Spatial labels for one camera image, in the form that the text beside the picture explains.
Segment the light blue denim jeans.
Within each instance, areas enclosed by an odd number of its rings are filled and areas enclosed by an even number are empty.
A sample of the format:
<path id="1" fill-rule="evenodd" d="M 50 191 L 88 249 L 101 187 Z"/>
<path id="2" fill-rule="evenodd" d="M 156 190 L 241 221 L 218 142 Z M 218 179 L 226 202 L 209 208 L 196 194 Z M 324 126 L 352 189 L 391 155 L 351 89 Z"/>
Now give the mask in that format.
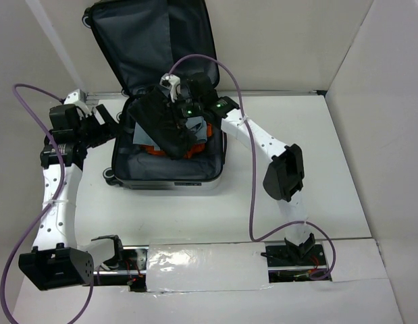
<path id="1" fill-rule="evenodd" d="M 204 144 L 207 142 L 209 135 L 207 134 L 207 122 L 202 117 L 191 117 L 186 120 L 185 126 L 196 136 L 197 144 Z M 143 130 L 143 128 L 136 123 L 134 128 L 133 143 L 147 146 L 154 146 L 158 151 L 160 150 L 157 143 Z"/>

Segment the black garment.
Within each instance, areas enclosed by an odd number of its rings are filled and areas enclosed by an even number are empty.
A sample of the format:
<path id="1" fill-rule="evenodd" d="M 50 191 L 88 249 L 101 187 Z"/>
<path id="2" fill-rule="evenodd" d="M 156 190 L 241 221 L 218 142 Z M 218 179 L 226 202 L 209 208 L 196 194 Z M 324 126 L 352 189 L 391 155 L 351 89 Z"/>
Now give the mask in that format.
<path id="1" fill-rule="evenodd" d="M 182 159 L 196 143 L 196 136 L 180 121 L 169 99 L 157 86 L 147 88 L 128 108 L 128 115 L 172 159 Z"/>

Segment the orange patterned towel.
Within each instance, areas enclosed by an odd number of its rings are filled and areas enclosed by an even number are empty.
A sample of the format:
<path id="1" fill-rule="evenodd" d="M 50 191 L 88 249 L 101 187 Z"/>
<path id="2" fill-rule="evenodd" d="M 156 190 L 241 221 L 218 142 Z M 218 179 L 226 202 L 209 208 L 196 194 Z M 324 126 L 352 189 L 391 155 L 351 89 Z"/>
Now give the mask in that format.
<path id="1" fill-rule="evenodd" d="M 212 125 L 211 124 L 207 124 L 206 135 L 207 135 L 208 138 L 212 137 L 212 135 L 213 135 L 213 130 L 212 130 Z M 140 148 L 142 148 L 146 153 L 148 153 L 150 155 L 162 156 L 162 157 L 167 156 L 166 152 L 164 152 L 162 150 L 157 150 L 157 149 L 155 149 L 154 146 L 151 146 L 151 145 L 141 144 Z M 192 146 L 192 148 L 184 155 L 184 158 L 185 159 L 190 159 L 193 155 L 195 155 L 197 153 L 202 153 L 204 150 L 205 150 L 205 143 L 194 144 Z"/>

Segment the grey-lined suitcase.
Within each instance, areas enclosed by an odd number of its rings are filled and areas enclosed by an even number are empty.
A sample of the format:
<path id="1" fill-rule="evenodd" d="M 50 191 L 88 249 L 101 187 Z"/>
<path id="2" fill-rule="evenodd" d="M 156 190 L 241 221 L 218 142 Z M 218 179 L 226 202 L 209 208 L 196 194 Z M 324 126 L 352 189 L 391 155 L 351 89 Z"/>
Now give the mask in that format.
<path id="1" fill-rule="evenodd" d="M 226 158 L 226 135 L 212 126 L 205 150 L 190 159 L 146 153 L 133 143 L 135 122 L 128 108 L 157 86 L 170 70 L 185 80 L 202 72 L 212 85 L 219 68 L 211 23 L 204 1 L 99 1 L 82 17 L 128 95 L 119 114 L 122 133 L 115 139 L 111 167 L 103 172 L 111 185 L 129 189 L 217 186 Z"/>

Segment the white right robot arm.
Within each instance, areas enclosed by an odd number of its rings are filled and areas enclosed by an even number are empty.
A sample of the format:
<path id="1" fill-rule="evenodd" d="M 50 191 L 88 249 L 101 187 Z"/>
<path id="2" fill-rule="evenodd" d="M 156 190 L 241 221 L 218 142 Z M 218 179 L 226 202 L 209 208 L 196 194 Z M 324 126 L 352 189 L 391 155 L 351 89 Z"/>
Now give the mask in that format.
<path id="1" fill-rule="evenodd" d="M 170 93 L 175 106 L 184 117 L 201 116 L 214 128 L 231 135 L 253 155 L 253 162 L 266 166 L 263 189 L 276 200 L 279 210 L 287 219 L 285 234 L 286 253 L 290 262 L 303 264 L 311 256 L 315 236 L 306 225 L 308 219 L 303 203 L 303 179 L 305 177 L 303 152 L 299 145 L 288 146 L 274 138 L 256 124 L 240 105 L 230 97 L 218 95 L 208 76 L 199 72 L 187 77 L 189 99 L 178 94 L 178 77 L 171 80 Z"/>

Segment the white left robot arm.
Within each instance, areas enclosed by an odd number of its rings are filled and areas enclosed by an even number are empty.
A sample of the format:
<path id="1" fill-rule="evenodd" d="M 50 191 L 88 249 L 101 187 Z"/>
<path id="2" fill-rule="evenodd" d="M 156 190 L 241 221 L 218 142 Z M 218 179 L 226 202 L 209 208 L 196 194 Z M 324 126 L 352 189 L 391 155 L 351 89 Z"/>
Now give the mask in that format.
<path id="1" fill-rule="evenodd" d="M 104 105 L 85 113 L 75 104 L 49 112 L 52 128 L 41 151 L 44 176 L 43 208 L 31 252 L 18 266 L 40 290 L 88 285 L 98 267 L 119 269 L 126 253 L 117 235 L 99 236 L 78 245 L 75 232 L 76 198 L 87 152 L 117 136 L 118 124 Z"/>

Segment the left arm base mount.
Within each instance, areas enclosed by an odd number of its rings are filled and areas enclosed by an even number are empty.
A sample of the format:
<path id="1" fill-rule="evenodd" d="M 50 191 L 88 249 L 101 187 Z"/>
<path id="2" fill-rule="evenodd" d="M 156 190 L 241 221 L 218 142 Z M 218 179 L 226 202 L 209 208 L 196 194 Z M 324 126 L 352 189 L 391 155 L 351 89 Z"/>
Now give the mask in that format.
<path id="1" fill-rule="evenodd" d="M 95 267 L 94 287 L 118 286 L 129 292 L 147 291 L 148 246 L 125 246 L 121 255 Z"/>

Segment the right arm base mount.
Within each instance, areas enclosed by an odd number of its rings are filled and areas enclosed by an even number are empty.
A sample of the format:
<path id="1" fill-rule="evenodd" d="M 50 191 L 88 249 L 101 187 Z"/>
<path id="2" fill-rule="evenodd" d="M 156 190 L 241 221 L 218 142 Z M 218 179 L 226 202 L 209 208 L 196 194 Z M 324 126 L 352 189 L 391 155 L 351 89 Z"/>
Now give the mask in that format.
<path id="1" fill-rule="evenodd" d="M 269 244 L 260 255 L 267 261 L 269 283 L 312 281 L 330 268 L 323 245 L 316 244 L 301 259 L 288 254 L 287 245 Z"/>

